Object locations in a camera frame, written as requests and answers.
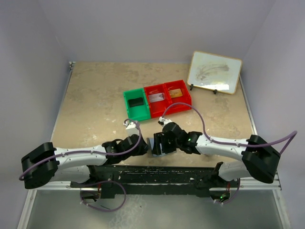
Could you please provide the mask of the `grey leather card holder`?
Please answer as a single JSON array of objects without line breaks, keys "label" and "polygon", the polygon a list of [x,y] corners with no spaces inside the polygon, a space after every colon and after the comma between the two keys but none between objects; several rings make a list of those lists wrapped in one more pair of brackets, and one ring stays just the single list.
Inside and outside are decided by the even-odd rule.
[{"label": "grey leather card holder", "polygon": [[173,142],[162,138],[147,138],[150,152],[154,157],[161,157],[177,151]]}]

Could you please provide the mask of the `green bin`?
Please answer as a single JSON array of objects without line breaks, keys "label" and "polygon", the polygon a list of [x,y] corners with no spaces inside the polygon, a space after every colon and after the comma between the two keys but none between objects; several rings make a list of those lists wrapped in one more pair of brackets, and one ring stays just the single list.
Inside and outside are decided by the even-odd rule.
[{"label": "green bin", "polygon": [[[124,91],[123,96],[128,118],[136,121],[144,121],[151,118],[147,97],[143,88]],[[130,108],[128,105],[128,100],[138,97],[143,98],[144,105]]]}]

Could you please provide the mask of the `red bin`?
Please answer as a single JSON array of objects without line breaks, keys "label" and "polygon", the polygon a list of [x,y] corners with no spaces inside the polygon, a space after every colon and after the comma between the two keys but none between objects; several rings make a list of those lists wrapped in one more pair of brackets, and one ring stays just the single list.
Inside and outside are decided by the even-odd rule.
[{"label": "red bin", "polygon": [[[144,87],[144,91],[147,97],[150,115],[151,118],[157,118],[163,115],[164,111],[169,107],[170,104],[170,95],[165,88],[164,84],[157,84],[152,86]],[[164,100],[160,102],[150,103],[148,95],[156,94],[156,93],[164,93]]]},{"label": "red bin", "polygon": [[185,105],[185,104],[192,105],[192,98],[189,94],[189,91],[186,87],[184,80],[166,82],[166,83],[164,83],[164,85],[168,92],[169,92],[169,90],[180,88],[183,93],[182,97],[178,97],[178,98],[170,97],[170,104],[175,104],[175,103],[179,103],[179,104],[172,106],[167,111],[167,113],[166,113],[167,115],[191,110],[191,107]]}]

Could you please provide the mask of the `black VIP credit card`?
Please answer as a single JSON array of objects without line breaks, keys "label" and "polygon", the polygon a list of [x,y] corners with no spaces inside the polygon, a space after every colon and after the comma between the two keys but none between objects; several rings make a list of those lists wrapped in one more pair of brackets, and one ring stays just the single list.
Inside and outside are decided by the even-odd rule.
[{"label": "black VIP credit card", "polygon": [[142,103],[143,102],[143,98],[142,97],[138,97],[138,98],[129,99],[128,102],[130,102],[130,103]]}]

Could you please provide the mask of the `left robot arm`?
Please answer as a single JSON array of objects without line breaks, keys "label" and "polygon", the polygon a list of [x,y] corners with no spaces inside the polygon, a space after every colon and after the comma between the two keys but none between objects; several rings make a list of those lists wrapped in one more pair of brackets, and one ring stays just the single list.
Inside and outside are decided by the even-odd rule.
[{"label": "left robot arm", "polygon": [[39,188],[54,181],[72,181],[93,187],[98,182],[94,166],[114,165],[131,156],[142,156],[148,148],[139,135],[88,148],[60,148],[46,142],[21,159],[19,180],[26,189]]}]

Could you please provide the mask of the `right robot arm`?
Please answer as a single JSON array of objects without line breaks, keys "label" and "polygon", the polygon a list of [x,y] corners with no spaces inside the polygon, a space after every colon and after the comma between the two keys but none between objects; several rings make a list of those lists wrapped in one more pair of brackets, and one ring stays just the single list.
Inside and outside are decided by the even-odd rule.
[{"label": "right robot arm", "polygon": [[212,174],[212,182],[224,186],[234,179],[253,177],[271,184],[274,181],[280,153],[257,135],[248,139],[207,138],[202,132],[186,132],[174,122],[147,139],[153,156],[164,156],[177,149],[187,154],[217,155],[234,159],[221,162]]}]

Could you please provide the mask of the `silver card in bin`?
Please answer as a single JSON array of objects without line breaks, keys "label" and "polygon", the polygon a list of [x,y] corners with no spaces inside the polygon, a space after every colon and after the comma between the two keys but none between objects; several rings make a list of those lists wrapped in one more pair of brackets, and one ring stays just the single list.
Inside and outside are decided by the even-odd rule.
[{"label": "silver card in bin", "polygon": [[164,100],[164,93],[149,94],[148,98],[150,103],[160,102]]}]

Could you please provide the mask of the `black card in bin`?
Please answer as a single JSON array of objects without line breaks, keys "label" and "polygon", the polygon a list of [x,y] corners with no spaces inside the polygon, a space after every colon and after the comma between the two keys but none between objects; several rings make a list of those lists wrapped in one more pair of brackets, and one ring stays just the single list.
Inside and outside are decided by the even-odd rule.
[{"label": "black card in bin", "polygon": [[138,97],[138,98],[134,98],[134,99],[129,99],[128,100],[128,105],[129,105],[130,108],[144,105],[143,98]]}]

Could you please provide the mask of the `gold card in bin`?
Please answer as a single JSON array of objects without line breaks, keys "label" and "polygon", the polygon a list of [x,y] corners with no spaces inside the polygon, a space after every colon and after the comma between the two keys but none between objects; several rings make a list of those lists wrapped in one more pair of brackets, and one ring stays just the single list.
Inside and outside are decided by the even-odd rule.
[{"label": "gold card in bin", "polygon": [[171,98],[182,97],[183,93],[180,88],[169,90],[169,95]]}]

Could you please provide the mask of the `black whiteboard stand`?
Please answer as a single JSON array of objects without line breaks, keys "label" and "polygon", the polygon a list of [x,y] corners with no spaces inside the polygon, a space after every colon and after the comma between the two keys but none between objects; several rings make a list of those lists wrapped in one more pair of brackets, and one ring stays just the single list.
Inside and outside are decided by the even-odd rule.
[{"label": "black whiteboard stand", "polygon": [[[194,84],[191,84],[191,85],[190,85],[190,91],[192,91],[194,88],[200,88],[200,87],[194,86]],[[214,89],[214,90],[210,89],[210,91],[212,91],[213,94],[217,94],[217,93],[218,93],[218,90],[217,90],[217,89]]]}]

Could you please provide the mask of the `yellow framed whiteboard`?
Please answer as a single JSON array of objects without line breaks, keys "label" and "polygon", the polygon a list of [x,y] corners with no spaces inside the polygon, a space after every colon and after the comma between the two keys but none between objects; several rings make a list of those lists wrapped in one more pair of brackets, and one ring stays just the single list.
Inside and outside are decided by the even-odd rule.
[{"label": "yellow framed whiteboard", "polygon": [[243,61],[218,54],[194,51],[187,84],[220,93],[234,94],[239,82]]}]

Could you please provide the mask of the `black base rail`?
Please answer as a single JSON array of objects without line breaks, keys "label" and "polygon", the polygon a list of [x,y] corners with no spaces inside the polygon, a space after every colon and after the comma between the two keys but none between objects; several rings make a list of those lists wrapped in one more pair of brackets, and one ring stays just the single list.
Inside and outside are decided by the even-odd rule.
[{"label": "black base rail", "polygon": [[94,166],[93,178],[86,183],[71,182],[72,188],[97,187],[103,182],[102,198],[128,195],[192,195],[208,198],[221,195],[225,188],[238,187],[236,180],[225,181],[212,167]]}]

